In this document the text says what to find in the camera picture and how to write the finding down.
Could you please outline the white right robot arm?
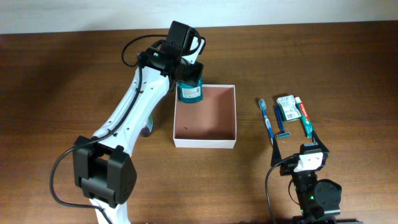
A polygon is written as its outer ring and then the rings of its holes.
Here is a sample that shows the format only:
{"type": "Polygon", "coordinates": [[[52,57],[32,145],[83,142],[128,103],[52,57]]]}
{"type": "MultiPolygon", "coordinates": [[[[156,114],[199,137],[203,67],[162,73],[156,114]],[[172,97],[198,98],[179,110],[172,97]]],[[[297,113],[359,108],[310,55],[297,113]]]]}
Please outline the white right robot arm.
{"type": "Polygon", "coordinates": [[[284,159],[273,139],[265,189],[269,191],[269,176],[275,168],[280,169],[281,176],[291,176],[301,211],[301,215],[292,218],[292,223],[336,223],[336,216],[341,213],[342,187],[329,179],[319,180],[316,174],[325,166],[329,153],[315,131],[312,131],[311,143],[302,144],[300,152],[284,159]]]}

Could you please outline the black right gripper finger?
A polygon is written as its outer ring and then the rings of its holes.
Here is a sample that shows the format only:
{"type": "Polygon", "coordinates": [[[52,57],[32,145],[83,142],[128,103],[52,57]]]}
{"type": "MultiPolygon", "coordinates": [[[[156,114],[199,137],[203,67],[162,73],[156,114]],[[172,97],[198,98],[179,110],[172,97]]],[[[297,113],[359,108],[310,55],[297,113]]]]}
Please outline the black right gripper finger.
{"type": "Polygon", "coordinates": [[[279,146],[276,138],[272,139],[272,156],[271,156],[271,167],[278,164],[282,160],[279,146]]]}
{"type": "Polygon", "coordinates": [[[320,149],[322,150],[322,153],[329,153],[329,150],[327,147],[321,142],[320,138],[317,136],[315,130],[312,131],[312,139],[313,142],[316,142],[320,149]]]}

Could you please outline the teal mouthwash bottle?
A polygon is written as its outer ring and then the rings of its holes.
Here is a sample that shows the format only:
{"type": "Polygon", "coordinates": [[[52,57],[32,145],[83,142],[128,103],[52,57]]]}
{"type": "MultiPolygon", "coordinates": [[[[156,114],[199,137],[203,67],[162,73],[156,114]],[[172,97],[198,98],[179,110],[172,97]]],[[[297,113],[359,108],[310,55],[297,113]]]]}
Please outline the teal mouthwash bottle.
{"type": "Polygon", "coordinates": [[[203,77],[198,81],[196,87],[192,87],[185,83],[178,84],[178,99],[182,103],[198,103],[203,100],[203,77]]]}

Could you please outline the blue white toothbrush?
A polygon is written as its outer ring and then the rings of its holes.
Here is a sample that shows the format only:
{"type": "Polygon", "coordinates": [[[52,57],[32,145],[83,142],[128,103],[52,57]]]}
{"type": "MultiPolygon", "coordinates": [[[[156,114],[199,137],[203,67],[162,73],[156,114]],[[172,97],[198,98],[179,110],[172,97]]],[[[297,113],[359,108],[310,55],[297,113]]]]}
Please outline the blue white toothbrush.
{"type": "Polygon", "coordinates": [[[269,121],[269,118],[268,118],[268,116],[267,116],[267,114],[266,114],[266,108],[267,108],[267,106],[266,106],[266,102],[265,102],[264,99],[260,99],[260,100],[259,100],[259,107],[260,107],[260,109],[261,109],[261,111],[262,111],[262,116],[263,116],[263,119],[264,119],[264,123],[265,123],[265,125],[266,125],[266,128],[267,128],[267,130],[268,130],[268,133],[269,133],[269,137],[270,137],[270,140],[271,140],[271,144],[274,145],[274,135],[273,135],[273,131],[272,131],[271,122],[269,121]]]}

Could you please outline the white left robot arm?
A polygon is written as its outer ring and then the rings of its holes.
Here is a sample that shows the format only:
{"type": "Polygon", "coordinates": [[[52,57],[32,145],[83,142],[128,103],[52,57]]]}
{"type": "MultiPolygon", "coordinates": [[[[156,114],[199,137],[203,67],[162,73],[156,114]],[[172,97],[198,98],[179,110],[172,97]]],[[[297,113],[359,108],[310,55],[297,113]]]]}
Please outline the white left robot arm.
{"type": "Polygon", "coordinates": [[[99,223],[128,223],[127,200],[137,180],[132,151],[150,117],[172,84],[197,86],[203,65],[197,57],[205,38],[174,21],[167,35],[137,56],[133,81],[108,118],[91,138],[78,137],[73,150],[75,184],[90,200],[99,223]]]}

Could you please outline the clear purple liquid bottle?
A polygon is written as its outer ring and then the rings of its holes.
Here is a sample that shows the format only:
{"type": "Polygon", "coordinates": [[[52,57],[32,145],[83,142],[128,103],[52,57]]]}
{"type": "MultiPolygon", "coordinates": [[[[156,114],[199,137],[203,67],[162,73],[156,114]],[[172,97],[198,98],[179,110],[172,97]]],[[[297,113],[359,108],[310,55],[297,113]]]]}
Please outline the clear purple liquid bottle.
{"type": "Polygon", "coordinates": [[[148,119],[144,123],[144,127],[140,131],[140,135],[142,137],[147,138],[152,134],[153,129],[154,129],[154,120],[153,120],[153,116],[150,114],[148,119]]]}

